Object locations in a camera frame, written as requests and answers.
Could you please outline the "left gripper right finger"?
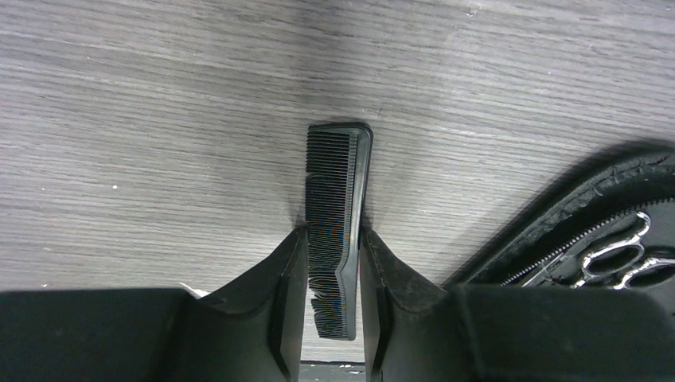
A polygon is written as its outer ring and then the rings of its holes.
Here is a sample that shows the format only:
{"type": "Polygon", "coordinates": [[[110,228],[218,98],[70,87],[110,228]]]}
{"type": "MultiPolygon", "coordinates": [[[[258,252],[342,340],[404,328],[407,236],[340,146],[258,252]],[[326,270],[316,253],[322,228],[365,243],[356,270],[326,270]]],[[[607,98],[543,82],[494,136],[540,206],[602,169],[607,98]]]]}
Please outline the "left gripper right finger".
{"type": "Polygon", "coordinates": [[[671,381],[674,325],[632,291],[442,289],[361,233],[370,381],[671,381]]]}

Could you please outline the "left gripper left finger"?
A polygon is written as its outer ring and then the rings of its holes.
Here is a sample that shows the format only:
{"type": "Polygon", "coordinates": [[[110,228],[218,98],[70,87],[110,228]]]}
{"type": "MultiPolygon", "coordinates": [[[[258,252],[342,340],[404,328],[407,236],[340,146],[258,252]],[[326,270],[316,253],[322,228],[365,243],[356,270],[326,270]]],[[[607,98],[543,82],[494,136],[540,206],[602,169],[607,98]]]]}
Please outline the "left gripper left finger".
{"type": "Polygon", "coordinates": [[[177,288],[8,291],[4,381],[296,381],[307,239],[202,298],[177,288]]]}

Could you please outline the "black comb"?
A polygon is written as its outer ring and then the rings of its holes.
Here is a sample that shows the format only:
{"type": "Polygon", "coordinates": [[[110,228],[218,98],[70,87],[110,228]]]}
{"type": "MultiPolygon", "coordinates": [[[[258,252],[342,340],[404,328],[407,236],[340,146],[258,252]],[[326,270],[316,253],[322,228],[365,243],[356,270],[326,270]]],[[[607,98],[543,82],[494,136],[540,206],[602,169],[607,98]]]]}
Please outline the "black comb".
{"type": "Polygon", "coordinates": [[[373,133],[366,123],[312,125],[306,134],[305,217],[310,304],[320,338],[357,335],[361,223],[373,133]]]}

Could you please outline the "silver scissors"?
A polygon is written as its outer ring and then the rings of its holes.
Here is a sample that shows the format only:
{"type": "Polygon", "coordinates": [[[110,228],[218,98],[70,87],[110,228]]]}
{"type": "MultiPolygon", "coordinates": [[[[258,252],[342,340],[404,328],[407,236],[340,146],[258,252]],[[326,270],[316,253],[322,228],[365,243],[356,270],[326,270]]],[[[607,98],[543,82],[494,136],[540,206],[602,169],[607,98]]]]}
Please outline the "silver scissors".
{"type": "Polygon", "coordinates": [[[674,276],[674,259],[648,255],[643,240],[652,228],[646,212],[636,212],[636,224],[624,232],[596,241],[578,256],[579,277],[573,289],[599,286],[613,290],[651,287],[674,276]]]}

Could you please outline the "black zip tool case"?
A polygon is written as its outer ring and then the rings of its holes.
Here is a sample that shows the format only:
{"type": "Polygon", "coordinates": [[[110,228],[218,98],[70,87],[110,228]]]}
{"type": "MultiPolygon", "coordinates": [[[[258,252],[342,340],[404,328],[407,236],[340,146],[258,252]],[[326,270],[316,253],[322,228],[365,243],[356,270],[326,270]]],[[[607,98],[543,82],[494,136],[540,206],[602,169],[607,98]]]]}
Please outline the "black zip tool case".
{"type": "Polygon", "coordinates": [[[674,145],[629,142],[572,167],[444,283],[515,284],[635,209],[674,199],[674,145]]]}

